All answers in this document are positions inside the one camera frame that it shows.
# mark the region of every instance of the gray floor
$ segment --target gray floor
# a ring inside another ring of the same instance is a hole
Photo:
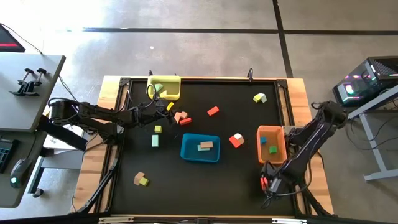
[[[5,4],[1,22],[46,54],[67,56],[61,75],[81,101],[97,101],[104,75],[147,75],[149,69],[159,75],[239,77],[252,67],[255,77],[286,76],[277,34],[79,32],[82,27],[276,29],[271,0],[0,0]],[[279,0],[279,6],[285,29],[398,29],[395,0]],[[45,14],[30,13],[39,9]],[[398,55],[397,41],[398,36],[286,35],[294,77],[305,80],[310,101],[333,99],[333,85],[366,57]],[[68,95],[58,83],[53,96]],[[340,130],[322,153],[336,214],[398,220],[398,178],[363,180],[363,174],[378,171],[370,151],[355,149]],[[387,157],[397,154],[389,151]],[[39,187],[46,196],[25,195],[17,209],[0,209],[0,218],[67,213],[77,177],[67,170],[45,171]]]

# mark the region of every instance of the wooden block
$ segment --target wooden block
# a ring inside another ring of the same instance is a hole
[[[181,112],[181,118],[182,119],[186,119],[188,117],[188,114],[187,114],[187,112]]]
[[[158,93],[163,88],[162,84],[155,84],[156,92]]]
[[[181,121],[180,121],[180,124],[181,124],[181,125],[186,125],[186,124],[189,124],[189,123],[191,123],[191,122],[192,122],[191,118],[187,118],[187,119],[181,120]]]
[[[163,91],[163,92],[159,95],[159,97],[160,97],[160,98],[164,98],[166,95],[167,95],[167,90]]]
[[[177,124],[180,122],[180,118],[181,118],[181,113],[175,112],[174,120],[177,122]]]
[[[139,181],[139,183],[144,186],[146,186],[148,184],[148,182],[149,182],[149,180],[145,177],[141,178],[141,180]]]
[[[167,107],[166,107],[167,111],[169,111],[173,105],[174,105],[174,103],[170,102],[169,105],[167,105]]]
[[[134,177],[134,184],[139,186],[139,181],[144,176],[145,176],[145,174],[143,172],[138,172],[138,174]]]
[[[258,103],[258,102],[263,102],[265,103],[267,101],[267,97],[265,94],[263,93],[258,93],[256,96],[254,96],[253,98],[254,102]]]
[[[162,127],[160,125],[155,126],[155,133],[162,133]]]
[[[198,145],[198,151],[209,151],[210,148],[202,148],[200,145]]]
[[[269,154],[274,154],[278,152],[278,147],[276,146],[270,146],[269,147]]]
[[[200,143],[200,147],[202,148],[202,149],[205,149],[205,148],[208,148],[208,147],[213,147],[213,142],[201,142]]]
[[[239,146],[241,145],[241,143],[240,143],[234,136],[231,136],[231,137],[229,138],[229,141],[232,143],[232,145],[233,145],[235,148],[237,148],[237,147],[239,147]]]
[[[244,139],[243,136],[239,133],[234,134],[234,137],[236,138],[236,140],[239,141],[239,143],[243,144],[244,143]]]
[[[215,106],[215,107],[213,107],[212,109],[208,110],[208,111],[207,111],[207,114],[208,114],[209,116],[213,116],[214,114],[216,114],[216,113],[219,112],[219,111],[220,111],[220,110],[218,109],[218,107]]]
[[[265,143],[267,143],[267,137],[260,137],[260,143],[261,144],[265,144]]]
[[[152,135],[152,147],[159,147],[159,135]]]

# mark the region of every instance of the blue bin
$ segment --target blue bin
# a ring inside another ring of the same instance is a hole
[[[212,141],[209,151],[198,151],[201,142]],[[184,134],[182,136],[181,158],[188,161],[218,162],[220,159],[220,137],[203,134]]]

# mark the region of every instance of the orange bin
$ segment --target orange bin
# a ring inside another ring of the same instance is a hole
[[[267,142],[261,144],[260,137],[266,137]],[[275,154],[269,154],[269,147],[277,146]],[[286,145],[284,130],[281,126],[260,126],[257,130],[257,153],[259,162],[264,164],[269,161],[271,164],[281,165],[286,159]]]

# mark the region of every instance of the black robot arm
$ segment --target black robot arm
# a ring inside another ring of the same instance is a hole
[[[98,133],[106,144],[117,144],[118,126],[133,128],[145,126],[161,118],[171,120],[173,113],[167,110],[168,103],[167,100],[157,97],[146,105],[141,103],[127,110],[115,111],[85,102],[58,100],[49,104],[49,123],[55,126],[79,126],[87,133]],[[67,139],[62,139],[62,135],[57,138],[68,143]]]
[[[294,128],[285,136],[286,146],[298,147],[299,150],[278,168],[269,162],[264,164],[261,170],[262,186],[266,194],[264,205],[269,205],[272,198],[278,199],[298,193],[284,192],[285,189],[281,186],[282,183],[287,183],[300,187],[299,192],[308,199],[318,215],[330,215],[309,191],[309,183],[305,184],[305,171],[313,155],[326,140],[345,125],[348,114],[332,101],[320,103],[318,107],[313,104],[313,107],[318,110],[316,117],[305,127]]]

